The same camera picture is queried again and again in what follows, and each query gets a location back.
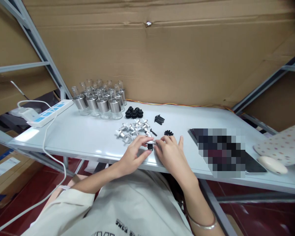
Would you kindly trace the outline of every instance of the white power cord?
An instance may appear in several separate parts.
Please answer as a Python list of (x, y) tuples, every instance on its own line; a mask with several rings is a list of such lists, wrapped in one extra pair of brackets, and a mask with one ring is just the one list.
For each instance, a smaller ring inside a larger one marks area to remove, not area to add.
[[(50, 106), (47, 102), (44, 102), (44, 101), (35, 101), (35, 100), (24, 100), (24, 101), (20, 101), (20, 102), (17, 103), (17, 106), (18, 106), (19, 108), (21, 107), (20, 104), (21, 104), (22, 102), (42, 102), (42, 103), (46, 103), (46, 104), (51, 108), (51, 106)], [(53, 124), (53, 122), (55, 121), (55, 119), (57, 118), (57, 116), (58, 116), (58, 114), (57, 114), (57, 112), (56, 112), (56, 116), (55, 116), (55, 118), (51, 121), (51, 123), (48, 125), (48, 127), (47, 127), (47, 129), (46, 129), (46, 131), (45, 131), (45, 136), (44, 136), (44, 141), (43, 141), (43, 151), (44, 151), (44, 153), (46, 153), (51, 159), (53, 159), (53, 160), (55, 160), (56, 162), (62, 164), (63, 169), (64, 169), (64, 175), (65, 175), (65, 176), (64, 176), (63, 180), (60, 182), (60, 184), (58, 184), (58, 185), (56, 186), (56, 188), (55, 188), (53, 191), (51, 191), (51, 193), (50, 193), (47, 197), (45, 197), (43, 200), (41, 200), (40, 202), (36, 203), (35, 205), (31, 206), (30, 208), (26, 209), (26, 210), (23, 211), (22, 213), (18, 214), (18, 215), (15, 216), (12, 220), (8, 221), (8, 222), (5, 223), (4, 225), (2, 225), (2, 226), (0, 227), (0, 231), (3, 230), (3, 229), (4, 229), (5, 227), (7, 227), (8, 225), (10, 225), (11, 223), (13, 223), (13, 222), (14, 222), (15, 220), (17, 220), (18, 218), (20, 218), (22, 215), (26, 214), (26, 213), (29, 212), (30, 210), (34, 209), (35, 207), (37, 207), (37, 206), (41, 205), (43, 202), (45, 202), (45, 201), (46, 201), (46, 200), (47, 200), (47, 199), (53, 194), (53, 192), (54, 192), (57, 188), (59, 188), (59, 186), (64, 182), (64, 180), (65, 180), (66, 177), (67, 177), (67, 169), (66, 169), (65, 164), (64, 164), (63, 162), (57, 160), (56, 158), (54, 158), (52, 155), (50, 155), (50, 154), (45, 150), (45, 141), (46, 141), (47, 131), (48, 131), (49, 127)]]

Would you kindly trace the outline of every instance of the orange wire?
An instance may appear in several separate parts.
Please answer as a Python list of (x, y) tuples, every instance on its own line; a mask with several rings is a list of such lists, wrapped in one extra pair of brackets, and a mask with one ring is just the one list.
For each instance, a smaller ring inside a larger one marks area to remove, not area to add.
[(141, 104), (147, 104), (147, 105), (174, 105), (174, 106), (182, 106), (182, 107), (217, 107), (217, 108), (224, 108), (224, 109), (227, 109), (231, 112), (234, 113), (234, 111), (224, 105), (205, 105), (205, 106), (188, 106), (188, 105), (179, 105), (179, 104), (176, 104), (176, 103), (154, 103), (154, 104), (151, 104), (151, 103), (144, 103), (144, 102), (139, 102), (139, 101), (135, 101), (135, 100), (131, 100), (131, 99), (127, 99), (128, 101), (131, 101), (131, 102), (137, 102), (137, 103), (141, 103)]

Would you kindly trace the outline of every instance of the red floor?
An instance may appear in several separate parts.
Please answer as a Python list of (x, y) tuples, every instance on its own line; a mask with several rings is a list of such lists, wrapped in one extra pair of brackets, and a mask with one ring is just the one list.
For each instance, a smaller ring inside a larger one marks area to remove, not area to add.
[[(75, 171), (79, 160), (69, 158), (69, 169)], [(84, 169), (84, 162), (79, 174), (90, 175)], [(3, 209), (0, 209), (0, 226), (45, 198), (63, 179), (63, 174), (43, 167), (27, 183), (22, 191)], [(247, 193), (262, 193), (266, 190), (208, 181), (215, 196), (230, 196)], [(0, 232), (4, 235), (21, 235), (36, 220), (45, 204), (42, 204), (22, 216)], [(295, 204), (221, 204), (226, 214), (233, 216), (243, 234), (246, 236), (281, 236), (295, 235)]]

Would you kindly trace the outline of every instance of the mouse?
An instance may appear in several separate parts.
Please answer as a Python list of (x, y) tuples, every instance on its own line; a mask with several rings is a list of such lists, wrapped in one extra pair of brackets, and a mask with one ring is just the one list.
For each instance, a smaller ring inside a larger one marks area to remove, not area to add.
[(264, 168), (277, 173), (277, 174), (286, 174), (288, 169), (281, 162), (267, 156), (261, 156), (258, 158), (258, 161)]

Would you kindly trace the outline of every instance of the polka dot fabric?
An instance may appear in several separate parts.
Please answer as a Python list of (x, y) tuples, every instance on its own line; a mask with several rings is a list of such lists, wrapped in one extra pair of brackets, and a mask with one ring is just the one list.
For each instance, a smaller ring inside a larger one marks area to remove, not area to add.
[(295, 165), (295, 126), (256, 144), (253, 148), (261, 156), (272, 157), (285, 166)]

